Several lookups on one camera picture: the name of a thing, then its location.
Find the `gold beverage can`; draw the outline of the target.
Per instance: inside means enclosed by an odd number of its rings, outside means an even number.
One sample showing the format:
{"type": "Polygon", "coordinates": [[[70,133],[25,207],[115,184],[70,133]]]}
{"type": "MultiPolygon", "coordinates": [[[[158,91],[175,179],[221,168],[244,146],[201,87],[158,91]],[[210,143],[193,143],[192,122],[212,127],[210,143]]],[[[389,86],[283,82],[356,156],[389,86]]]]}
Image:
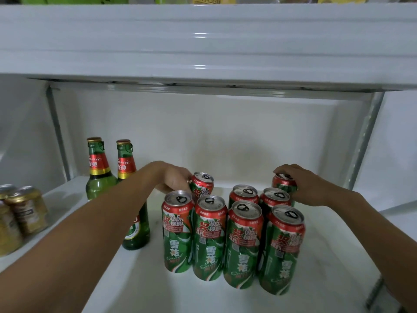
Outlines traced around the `gold beverage can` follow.
{"type": "Polygon", "coordinates": [[[18,250],[23,236],[11,208],[0,201],[0,257],[18,250]]]}
{"type": "Polygon", "coordinates": [[[0,185],[0,201],[5,200],[17,191],[17,187],[13,184],[1,184],[0,185]]]}
{"type": "Polygon", "coordinates": [[[40,190],[34,186],[18,188],[5,200],[24,236],[33,235],[48,227],[48,209],[40,190]]]}

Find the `white shelf board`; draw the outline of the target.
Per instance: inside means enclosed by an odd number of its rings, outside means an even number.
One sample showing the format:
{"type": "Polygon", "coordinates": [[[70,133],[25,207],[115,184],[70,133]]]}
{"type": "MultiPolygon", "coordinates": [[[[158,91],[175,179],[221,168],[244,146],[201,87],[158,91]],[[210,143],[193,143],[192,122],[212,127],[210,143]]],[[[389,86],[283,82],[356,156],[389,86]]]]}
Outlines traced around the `white shelf board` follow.
{"type": "Polygon", "coordinates": [[[417,89],[417,4],[1,5],[0,74],[417,89]]]}

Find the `person's right hand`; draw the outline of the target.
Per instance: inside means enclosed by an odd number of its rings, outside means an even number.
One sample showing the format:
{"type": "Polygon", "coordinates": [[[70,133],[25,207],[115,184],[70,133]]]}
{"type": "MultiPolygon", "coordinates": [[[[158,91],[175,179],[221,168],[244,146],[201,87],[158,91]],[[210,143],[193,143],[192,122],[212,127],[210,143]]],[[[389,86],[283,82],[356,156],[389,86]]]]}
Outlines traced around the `person's right hand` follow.
{"type": "Polygon", "coordinates": [[[327,206],[329,195],[337,186],[312,171],[301,167],[301,176],[295,179],[298,190],[290,193],[291,199],[308,206],[327,206]]]}

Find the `green glass beer bottle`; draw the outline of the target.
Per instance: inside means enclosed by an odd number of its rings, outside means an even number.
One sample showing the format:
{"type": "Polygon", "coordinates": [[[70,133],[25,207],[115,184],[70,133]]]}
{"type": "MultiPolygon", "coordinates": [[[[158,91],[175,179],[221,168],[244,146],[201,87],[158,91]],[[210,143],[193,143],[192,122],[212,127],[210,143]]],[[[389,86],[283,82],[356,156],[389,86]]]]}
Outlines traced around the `green glass beer bottle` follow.
{"type": "MultiPolygon", "coordinates": [[[[133,157],[133,145],[129,139],[121,139],[117,142],[117,182],[130,177],[136,172],[136,164],[133,157]]],[[[147,202],[143,204],[135,217],[128,234],[125,236],[122,247],[126,250],[138,250],[146,246],[150,241],[150,226],[147,202]]]]}
{"type": "Polygon", "coordinates": [[[86,184],[88,201],[117,184],[105,154],[104,142],[101,137],[87,138],[89,152],[90,177],[86,184]]]}

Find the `cluster of green beer cans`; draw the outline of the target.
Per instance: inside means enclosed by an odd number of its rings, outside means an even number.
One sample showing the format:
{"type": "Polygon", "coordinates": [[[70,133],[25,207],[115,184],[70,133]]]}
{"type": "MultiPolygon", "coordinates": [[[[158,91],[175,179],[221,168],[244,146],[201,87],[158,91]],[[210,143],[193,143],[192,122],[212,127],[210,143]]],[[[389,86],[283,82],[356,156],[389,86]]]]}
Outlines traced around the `cluster of green beer cans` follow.
{"type": "Polygon", "coordinates": [[[303,214],[290,203],[274,204],[281,189],[266,188],[261,206],[237,200],[228,208],[208,194],[193,201],[190,193],[172,191],[162,204],[164,265],[171,273],[192,268],[203,281],[223,274],[236,289],[247,289],[258,275],[273,295],[289,291],[304,239],[303,214]]]}

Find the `grey metal shelf upright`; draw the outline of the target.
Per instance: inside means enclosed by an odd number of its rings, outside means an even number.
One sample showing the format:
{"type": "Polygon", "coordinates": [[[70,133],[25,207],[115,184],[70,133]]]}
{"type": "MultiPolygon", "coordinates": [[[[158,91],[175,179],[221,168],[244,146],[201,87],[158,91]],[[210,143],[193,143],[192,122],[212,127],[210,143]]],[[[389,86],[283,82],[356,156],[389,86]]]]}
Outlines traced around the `grey metal shelf upright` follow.
{"type": "Polygon", "coordinates": [[[47,84],[47,87],[45,90],[45,96],[46,96],[49,113],[50,113],[51,120],[53,123],[54,131],[55,131],[55,138],[56,138],[58,148],[59,148],[60,159],[61,159],[62,167],[63,167],[63,174],[65,176],[65,180],[68,182],[71,180],[70,166],[68,162],[68,156],[65,150],[64,139],[63,139],[60,120],[58,116],[58,110],[57,110],[57,106],[56,106],[56,102],[54,98],[54,92],[50,84],[47,84]]]}
{"type": "Polygon", "coordinates": [[[378,113],[382,106],[384,92],[369,93],[368,96],[364,101],[364,110],[360,112],[353,134],[353,141],[349,148],[346,176],[343,182],[343,187],[348,190],[353,189],[360,172],[378,113]]]}

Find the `person's left hand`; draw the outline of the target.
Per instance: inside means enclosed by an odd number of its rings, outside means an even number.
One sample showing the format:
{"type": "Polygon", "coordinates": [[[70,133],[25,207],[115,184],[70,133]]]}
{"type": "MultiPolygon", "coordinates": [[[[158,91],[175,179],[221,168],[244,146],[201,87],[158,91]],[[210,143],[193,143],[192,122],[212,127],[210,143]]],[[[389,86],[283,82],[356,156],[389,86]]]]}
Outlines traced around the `person's left hand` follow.
{"type": "Polygon", "coordinates": [[[187,168],[164,161],[154,161],[150,165],[156,174],[156,185],[154,189],[164,194],[178,190],[178,169],[187,168]]]}

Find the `person's left forearm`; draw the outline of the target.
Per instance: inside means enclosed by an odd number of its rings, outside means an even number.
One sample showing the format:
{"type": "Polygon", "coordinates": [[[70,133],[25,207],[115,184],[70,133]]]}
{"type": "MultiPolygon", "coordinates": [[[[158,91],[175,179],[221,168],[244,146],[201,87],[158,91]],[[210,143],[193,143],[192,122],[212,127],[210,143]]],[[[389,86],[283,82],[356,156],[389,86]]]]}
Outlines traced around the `person's left forearm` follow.
{"type": "Polygon", "coordinates": [[[81,313],[145,199],[156,161],[71,213],[0,273],[0,313],[81,313]]]}

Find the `person's right forearm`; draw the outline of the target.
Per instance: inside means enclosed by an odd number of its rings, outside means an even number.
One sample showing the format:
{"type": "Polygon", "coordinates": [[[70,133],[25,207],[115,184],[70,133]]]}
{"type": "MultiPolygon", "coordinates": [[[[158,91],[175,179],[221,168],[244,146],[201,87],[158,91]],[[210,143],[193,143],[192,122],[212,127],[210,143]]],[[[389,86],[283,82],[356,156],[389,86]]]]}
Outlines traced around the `person's right forearm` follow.
{"type": "Polygon", "coordinates": [[[408,313],[417,313],[417,242],[358,192],[331,184],[325,203],[346,223],[408,313]]]}

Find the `green red beer can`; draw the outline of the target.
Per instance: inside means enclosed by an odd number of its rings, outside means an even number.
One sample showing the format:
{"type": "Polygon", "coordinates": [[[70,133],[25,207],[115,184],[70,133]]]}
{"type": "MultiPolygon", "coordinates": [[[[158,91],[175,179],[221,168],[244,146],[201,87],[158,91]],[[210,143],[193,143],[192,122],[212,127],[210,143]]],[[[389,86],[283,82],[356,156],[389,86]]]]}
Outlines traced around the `green red beer can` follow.
{"type": "Polygon", "coordinates": [[[214,189],[214,178],[208,173],[196,171],[189,180],[189,188],[192,192],[194,202],[197,203],[201,196],[212,193],[214,189]]]}
{"type": "Polygon", "coordinates": [[[279,194],[279,196],[274,200],[278,204],[288,204],[291,203],[291,206],[295,206],[295,201],[293,199],[289,199],[289,196],[285,196],[283,192],[287,194],[293,193],[298,190],[296,181],[289,175],[285,173],[276,173],[272,179],[272,187],[280,189],[275,192],[279,194]]]}

